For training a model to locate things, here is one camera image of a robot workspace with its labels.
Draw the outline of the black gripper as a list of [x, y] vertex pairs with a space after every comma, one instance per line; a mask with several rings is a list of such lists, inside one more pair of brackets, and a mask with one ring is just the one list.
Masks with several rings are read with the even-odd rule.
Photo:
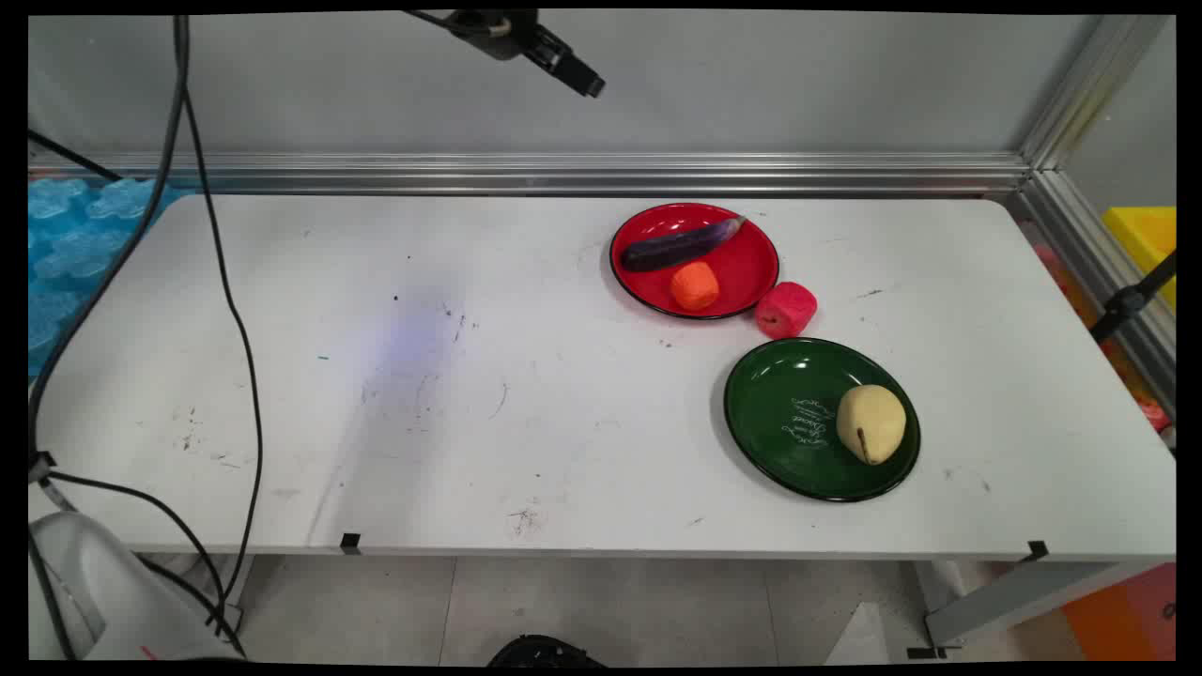
[[526, 57], [575, 93], [599, 97], [606, 81], [557, 36], [537, 36], [538, 8], [456, 8], [445, 18], [452, 34], [496, 61]]

